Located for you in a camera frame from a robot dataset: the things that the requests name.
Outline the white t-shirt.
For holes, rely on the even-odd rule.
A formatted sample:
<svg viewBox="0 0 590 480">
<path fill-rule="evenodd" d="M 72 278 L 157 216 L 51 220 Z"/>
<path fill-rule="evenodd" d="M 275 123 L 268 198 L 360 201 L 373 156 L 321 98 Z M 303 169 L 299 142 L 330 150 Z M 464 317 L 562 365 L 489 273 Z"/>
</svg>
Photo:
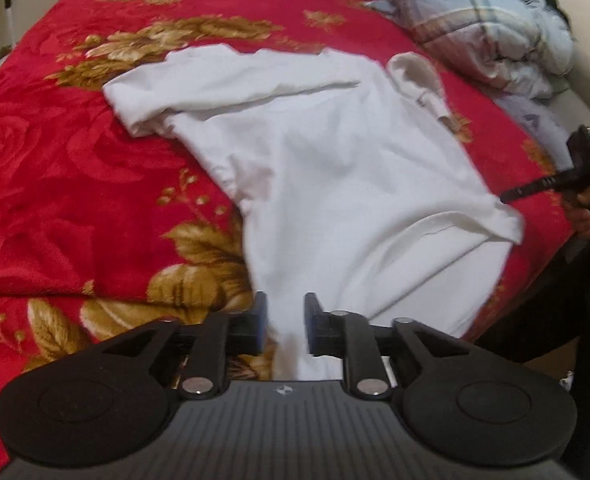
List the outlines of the white t-shirt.
<svg viewBox="0 0 590 480">
<path fill-rule="evenodd" d="M 240 209 L 277 379 L 341 374 L 308 352 L 307 292 L 374 324 L 412 318 L 460 337 L 523 240 L 522 216 L 456 139 L 420 54 L 382 64 L 216 44 L 130 70 L 103 93 L 132 136 L 180 141 Z"/>
</svg>

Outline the grey folded cloth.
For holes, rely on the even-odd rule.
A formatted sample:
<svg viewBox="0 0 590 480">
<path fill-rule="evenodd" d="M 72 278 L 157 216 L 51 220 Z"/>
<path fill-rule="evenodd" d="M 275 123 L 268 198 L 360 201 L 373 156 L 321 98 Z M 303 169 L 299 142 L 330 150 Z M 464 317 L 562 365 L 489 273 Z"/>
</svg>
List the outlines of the grey folded cloth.
<svg viewBox="0 0 590 480">
<path fill-rule="evenodd" d="M 484 92 L 546 152 L 557 170 L 572 168 L 572 158 L 566 145 L 570 133 L 551 110 L 519 94 L 493 88 Z"/>
</svg>

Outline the red floral bed blanket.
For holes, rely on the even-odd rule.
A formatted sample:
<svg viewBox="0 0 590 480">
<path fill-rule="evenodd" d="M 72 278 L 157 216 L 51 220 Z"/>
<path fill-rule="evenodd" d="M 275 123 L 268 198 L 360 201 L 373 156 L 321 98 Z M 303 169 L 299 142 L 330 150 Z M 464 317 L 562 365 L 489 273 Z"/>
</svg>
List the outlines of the red floral bed blanket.
<svg viewBox="0 0 590 480">
<path fill-rule="evenodd" d="M 367 2 L 60 0 L 26 32 L 0 68 L 0 391 L 155 318 L 251 300 L 234 204 L 180 143 L 132 138 L 103 84 L 207 44 L 411 50 Z"/>
</svg>

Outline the plaid blue quilt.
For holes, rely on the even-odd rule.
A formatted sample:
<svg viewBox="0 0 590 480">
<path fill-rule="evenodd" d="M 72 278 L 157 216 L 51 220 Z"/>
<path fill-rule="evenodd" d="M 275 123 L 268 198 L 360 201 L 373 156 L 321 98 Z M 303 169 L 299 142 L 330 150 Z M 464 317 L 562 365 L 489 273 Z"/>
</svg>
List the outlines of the plaid blue quilt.
<svg viewBox="0 0 590 480">
<path fill-rule="evenodd" d="M 482 84 L 549 99 L 574 64 L 571 22 L 558 0 L 375 0 L 423 50 Z"/>
</svg>

